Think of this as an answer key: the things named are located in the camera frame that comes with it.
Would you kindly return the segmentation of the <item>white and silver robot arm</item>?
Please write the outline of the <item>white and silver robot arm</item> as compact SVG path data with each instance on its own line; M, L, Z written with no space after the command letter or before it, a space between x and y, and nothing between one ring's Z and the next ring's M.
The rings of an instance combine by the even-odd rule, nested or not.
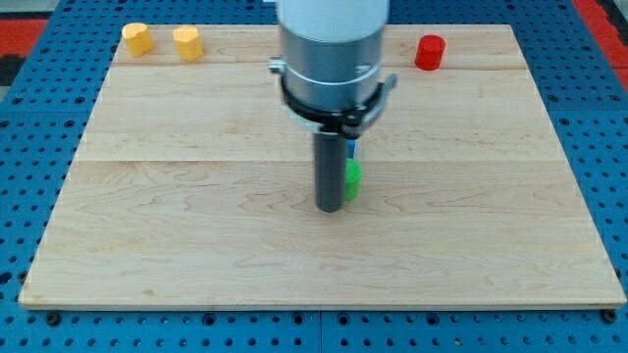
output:
M389 0L279 0L284 106L302 128L358 138L385 109L396 76L379 81Z

